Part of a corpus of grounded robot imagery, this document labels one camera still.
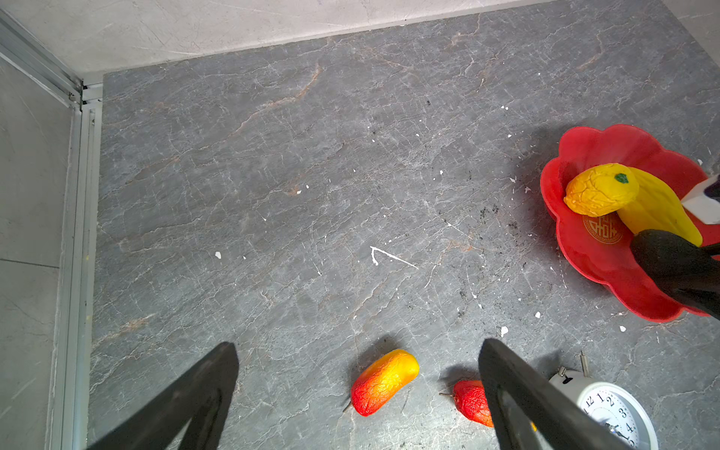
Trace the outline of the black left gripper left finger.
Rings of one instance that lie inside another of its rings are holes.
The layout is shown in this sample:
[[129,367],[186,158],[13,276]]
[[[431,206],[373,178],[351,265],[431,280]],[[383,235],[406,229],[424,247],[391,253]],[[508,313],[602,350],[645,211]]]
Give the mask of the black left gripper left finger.
[[93,449],[216,449],[239,372],[234,343],[219,343]]

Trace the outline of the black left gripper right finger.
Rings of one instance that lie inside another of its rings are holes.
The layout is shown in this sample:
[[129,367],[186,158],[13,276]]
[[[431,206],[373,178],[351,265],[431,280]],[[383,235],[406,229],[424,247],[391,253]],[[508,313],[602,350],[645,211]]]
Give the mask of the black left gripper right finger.
[[479,373],[502,449],[626,449],[498,339],[485,339]]

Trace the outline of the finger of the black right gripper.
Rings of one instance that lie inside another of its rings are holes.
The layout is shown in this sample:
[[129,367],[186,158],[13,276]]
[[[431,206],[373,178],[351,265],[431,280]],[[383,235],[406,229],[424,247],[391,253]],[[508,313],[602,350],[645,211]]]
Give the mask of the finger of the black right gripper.
[[654,284],[676,302],[719,317],[719,246],[698,247],[660,230],[636,235],[631,252]]

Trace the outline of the long yellow fake fruit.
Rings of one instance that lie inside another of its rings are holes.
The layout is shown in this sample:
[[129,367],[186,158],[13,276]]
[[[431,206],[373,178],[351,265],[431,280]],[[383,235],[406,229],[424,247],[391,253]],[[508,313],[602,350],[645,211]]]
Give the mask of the long yellow fake fruit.
[[700,247],[701,232],[687,215],[675,192],[661,179],[639,170],[629,168],[639,183],[635,200],[617,211],[624,225],[633,233],[660,230],[676,234]]

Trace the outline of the round yellow fake fruit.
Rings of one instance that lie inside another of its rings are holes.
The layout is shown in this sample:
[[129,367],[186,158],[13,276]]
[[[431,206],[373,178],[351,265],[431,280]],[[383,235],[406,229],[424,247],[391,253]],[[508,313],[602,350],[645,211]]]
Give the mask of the round yellow fake fruit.
[[639,196],[637,176],[618,163],[594,166],[566,186],[564,203],[575,213],[597,218],[616,212]]

